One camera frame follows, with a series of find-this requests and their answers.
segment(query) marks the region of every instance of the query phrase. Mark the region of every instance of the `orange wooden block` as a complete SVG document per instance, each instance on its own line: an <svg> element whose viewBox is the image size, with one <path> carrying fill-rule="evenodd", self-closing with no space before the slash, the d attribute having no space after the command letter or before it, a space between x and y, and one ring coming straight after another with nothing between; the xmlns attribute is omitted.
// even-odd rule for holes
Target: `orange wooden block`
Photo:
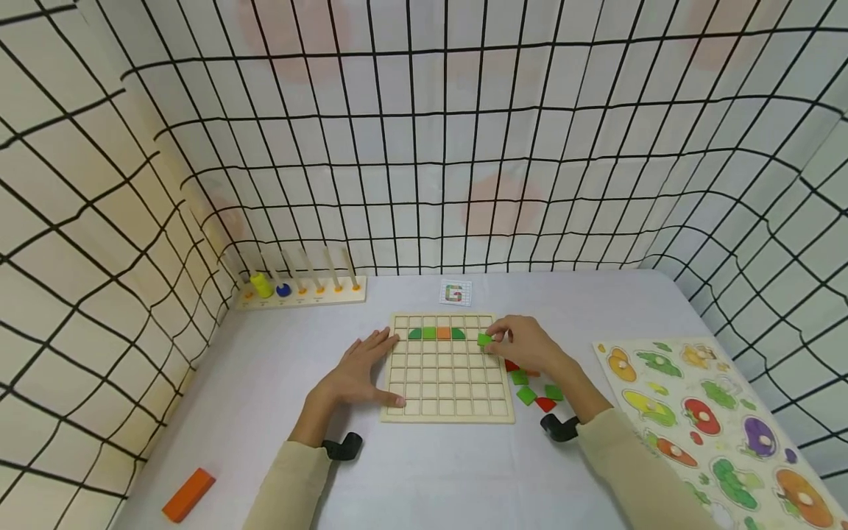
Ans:
<svg viewBox="0 0 848 530"><path fill-rule="evenodd" d="M170 498L162 513L173 522L182 521L214 483L215 478L199 467Z"/></svg>

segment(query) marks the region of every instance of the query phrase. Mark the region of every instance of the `green square tile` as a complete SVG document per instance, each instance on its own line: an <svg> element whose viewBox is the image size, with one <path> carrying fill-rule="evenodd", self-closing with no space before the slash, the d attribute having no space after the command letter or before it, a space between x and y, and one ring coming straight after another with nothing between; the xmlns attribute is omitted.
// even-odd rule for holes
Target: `green square tile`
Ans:
<svg viewBox="0 0 848 530"><path fill-rule="evenodd" d="M562 401L562 391L556 385L544 385L544 396L554 401Z"/></svg>
<svg viewBox="0 0 848 530"><path fill-rule="evenodd" d="M527 379L527 372L525 372L524 370L513 371L511 372L511 375L512 382L516 385L526 385L530 382L530 380Z"/></svg>
<svg viewBox="0 0 848 530"><path fill-rule="evenodd" d="M522 387L521 390L516 392L516 396L522 401L523 404L528 407L536 400L536 393L530 389L530 387Z"/></svg>

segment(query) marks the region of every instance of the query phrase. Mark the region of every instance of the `yellow cylinder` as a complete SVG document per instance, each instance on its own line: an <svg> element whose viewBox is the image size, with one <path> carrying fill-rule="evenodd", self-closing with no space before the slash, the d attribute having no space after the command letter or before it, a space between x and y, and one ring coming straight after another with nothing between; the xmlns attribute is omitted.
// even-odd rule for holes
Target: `yellow cylinder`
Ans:
<svg viewBox="0 0 848 530"><path fill-rule="evenodd" d="M261 272L251 275L250 282L254 284L256 292L262 298L269 298L274 294L274 288L271 287L270 283L268 283L268 280L265 278L265 275Z"/></svg>

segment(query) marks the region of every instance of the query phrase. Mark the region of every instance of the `sleeve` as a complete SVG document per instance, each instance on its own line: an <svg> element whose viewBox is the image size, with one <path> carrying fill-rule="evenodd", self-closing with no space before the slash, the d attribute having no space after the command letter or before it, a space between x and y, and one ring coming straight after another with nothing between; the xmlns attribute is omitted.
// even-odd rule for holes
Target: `sleeve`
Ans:
<svg viewBox="0 0 848 530"><path fill-rule="evenodd" d="M330 462L323 448L284 443L242 530L308 530Z"/></svg>
<svg viewBox="0 0 848 530"><path fill-rule="evenodd" d="M609 483L633 530L718 529L674 470L633 432L622 412L605 410L577 432L589 464Z"/></svg>

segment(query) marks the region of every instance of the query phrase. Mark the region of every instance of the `wooden puzzle board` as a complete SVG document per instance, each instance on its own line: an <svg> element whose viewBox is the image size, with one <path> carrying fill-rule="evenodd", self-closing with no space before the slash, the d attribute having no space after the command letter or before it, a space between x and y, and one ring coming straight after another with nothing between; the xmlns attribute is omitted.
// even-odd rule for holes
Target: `wooden puzzle board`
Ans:
<svg viewBox="0 0 848 530"><path fill-rule="evenodd" d="M720 528L848 527L715 339L603 341L594 352L619 408Z"/></svg>
<svg viewBox="0 0 848 530"><path fill-rule="evenodd" d="M386 363L389 392L403 409L383 407L380 420L400 423L515 423L504 361L485 354L477 335L486 314L396 313L400 340Z"/></svg>

